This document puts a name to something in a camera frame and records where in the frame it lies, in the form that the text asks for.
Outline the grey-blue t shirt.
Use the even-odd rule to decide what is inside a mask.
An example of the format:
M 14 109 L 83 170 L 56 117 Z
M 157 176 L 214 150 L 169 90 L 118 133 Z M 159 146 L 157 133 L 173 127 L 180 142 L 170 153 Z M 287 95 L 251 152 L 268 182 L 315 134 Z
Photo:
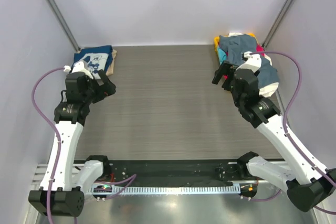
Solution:
M 240 66 L 245 61 L 243 54 L 245 52 L 257 52 L 257 39 L 249 34 L 238 36 L 219 36 L 219 47 L 227 53 L 226 61 L 232 65 Z M 259 93 L 264 97 L 272 96 L 279 86 L 279 77 L 277 69 L 272 66 L 271 59 L 265 54 L 261 56 L 261 66 L 259 68 L 258 86 Z

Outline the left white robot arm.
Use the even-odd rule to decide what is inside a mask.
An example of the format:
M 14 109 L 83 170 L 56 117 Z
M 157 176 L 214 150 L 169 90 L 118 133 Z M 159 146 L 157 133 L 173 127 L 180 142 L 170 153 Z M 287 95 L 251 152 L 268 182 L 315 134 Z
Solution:
M 65 89 L 60 92 L 54 119 L 47 121 L 55 133 L 47 170 L 39 188 L 28 196 L 29 203 L 50 222 L 53 216 L 77 218 L 92 184 L 96 180 L 106 182 L 112 174 L 109 159 L 104 155 L 89 156 L 77 175 L 72 170 L 90 105 L 115 94 L 116 86 L 104 70 L 98 71 L 101 83 L 86 69 L 65 66 L 62 70 L 70 72 L 65 78 Z

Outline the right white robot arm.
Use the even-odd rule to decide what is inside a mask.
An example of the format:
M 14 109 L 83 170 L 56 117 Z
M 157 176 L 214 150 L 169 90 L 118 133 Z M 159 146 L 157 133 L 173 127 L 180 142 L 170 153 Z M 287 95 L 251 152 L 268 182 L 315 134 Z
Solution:
M 257 177 L 268 181 L 284 191 L 296 208 L 308 212 L 335 191 L 335 169 L 318 161 L 295 136 L 277 106 L 259 93 L 262 57 L 249 52 L 243 59 L 240 66 L 223 61 L 212 83 L 227 77 L 222 87 L 231 92 L 241 116 L 270 141 L 289 169 L 249 152 L 237 159 L 236 172 L 244 180 Z

